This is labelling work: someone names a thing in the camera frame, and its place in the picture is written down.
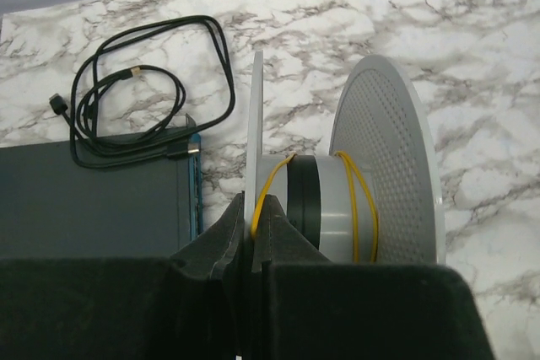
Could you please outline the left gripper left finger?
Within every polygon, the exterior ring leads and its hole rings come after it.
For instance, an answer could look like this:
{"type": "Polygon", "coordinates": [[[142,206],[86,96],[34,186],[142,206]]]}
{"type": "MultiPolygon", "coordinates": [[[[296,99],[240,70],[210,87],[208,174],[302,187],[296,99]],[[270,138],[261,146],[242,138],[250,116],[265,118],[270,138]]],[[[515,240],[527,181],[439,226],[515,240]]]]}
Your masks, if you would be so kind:
{"type": "Polygon", "coordinates": [[[244,197],[165,258],[1,263],[4,359],[232,359],[226,289],[243,234],[244,197]]]}

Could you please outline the grey plastic cable spool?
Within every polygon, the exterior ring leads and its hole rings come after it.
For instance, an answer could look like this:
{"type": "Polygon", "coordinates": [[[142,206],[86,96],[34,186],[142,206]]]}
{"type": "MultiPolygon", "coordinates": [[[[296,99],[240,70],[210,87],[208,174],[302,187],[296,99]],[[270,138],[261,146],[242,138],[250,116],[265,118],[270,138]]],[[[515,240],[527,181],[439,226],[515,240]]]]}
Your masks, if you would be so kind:
{"type": "Polygon", "coordinates": [[[363,57],[338,101],[327,153],[262,151],[263,54],[254,56],[246,144],[246,239],[266,197],[327,259],[442,264],[445,214],[435,146],[412,81],[386,56],[363,57]]]}

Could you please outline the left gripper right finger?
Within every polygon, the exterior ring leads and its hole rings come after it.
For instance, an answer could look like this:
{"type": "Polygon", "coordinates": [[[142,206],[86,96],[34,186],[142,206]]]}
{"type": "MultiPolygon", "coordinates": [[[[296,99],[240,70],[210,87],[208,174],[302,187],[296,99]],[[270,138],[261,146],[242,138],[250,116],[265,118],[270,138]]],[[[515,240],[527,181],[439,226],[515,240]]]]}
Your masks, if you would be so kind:
{"type": "Polygon", "coordinates": [[[490,359],[472,293],[446,266],[335,264],[264,202],[251,268],[254,359],[490,359]]]}

